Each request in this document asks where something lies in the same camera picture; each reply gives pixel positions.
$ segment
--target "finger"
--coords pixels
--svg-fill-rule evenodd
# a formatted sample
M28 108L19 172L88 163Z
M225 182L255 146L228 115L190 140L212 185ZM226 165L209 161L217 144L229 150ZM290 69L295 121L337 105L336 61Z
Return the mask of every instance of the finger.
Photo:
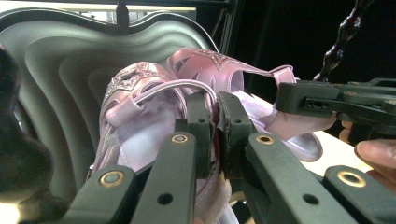
M393 183L393 185L396 186L396 169L373 164L370 162L368 162L368 165L370 165L376 172L384 176L390 183Z
M371 170L371 171L368 171L367 174L372 176L379 183L384 185L387 189L390 189L390 191L396 193L396 184L394 184L391 181L389 181L387 178L382 176L379 172L377 172L375 170Z
M356 145L359 155L366 161L396 169L396 140L371 140Z
M194 224L205 224L205 223L201 220L200 217L196 217L196 218L194 219Z
M340 132L339 138L341 141L349 143L348 141L349 135L350 135L350 129L344 129L343 131Z
M341 121L341 125L342 125L344 128L346 128L346 129L351 129L353 123L350 122L350 121L344 121L344 120L343 120L343 121Z

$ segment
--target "gray padded surface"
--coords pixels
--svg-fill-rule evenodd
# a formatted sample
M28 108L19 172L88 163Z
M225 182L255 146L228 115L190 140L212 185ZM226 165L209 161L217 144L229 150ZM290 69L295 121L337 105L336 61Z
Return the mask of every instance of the gray padded surface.
M118 36L61 21L24 21L3 30L0 44L21 69L21 103L51 151L50 189L68 201L93 163L109 80L131 63L164 64L181 47L212 46L181 19L155 21L135 34Z

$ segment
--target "black chain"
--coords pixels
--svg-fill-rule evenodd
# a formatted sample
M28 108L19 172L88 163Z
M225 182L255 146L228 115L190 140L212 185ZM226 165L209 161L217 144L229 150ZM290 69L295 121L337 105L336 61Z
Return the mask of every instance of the black chain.
M314 77L315 81L327 82L330 72L340 64L347 42L352 39L361 28L363 14L374 0L356 0L355 7L338 30L338 38L332 48L326 52L321 71Z

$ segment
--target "clamp jaw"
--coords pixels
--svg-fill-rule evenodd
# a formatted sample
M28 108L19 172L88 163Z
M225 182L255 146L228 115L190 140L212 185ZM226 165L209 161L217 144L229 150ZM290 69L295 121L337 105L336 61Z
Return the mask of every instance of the clamp jaw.
M205 106L196 92L187 104ZM369 175L334 166L324 177L307 171L282 141L257 133L239 99L219 94L221 164L241 186L255 223L394 223L396 197ZM187 120L163 141L154 164L141 172L109 166L94 173L56 223L193 223L195 179L207 175L207 136ZM210 127L203 125L205 133ZM118 178L107 178L116 175Z
M284 113L352 121L351 143L396 137L396 79L331 84L317 81L281 83L276 109Z

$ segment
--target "brass grommet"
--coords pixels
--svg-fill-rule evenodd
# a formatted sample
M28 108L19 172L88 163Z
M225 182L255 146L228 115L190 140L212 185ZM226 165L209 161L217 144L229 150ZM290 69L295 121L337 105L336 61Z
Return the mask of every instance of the brass grommet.
M99 183L105 188L114 188L125 179L125 174L121 171L110 171L100 178Z
M268 135L260 135L256 138L256 140L265 145L271 145L274 143L274 139Z
M187 141L189 141L189 137L184 134L177 134L172 137L172 142L174 143L185 143Z
M364 188L366 181L361 176L356 175L349 171L340 171L337 174L341 181L355 188Z

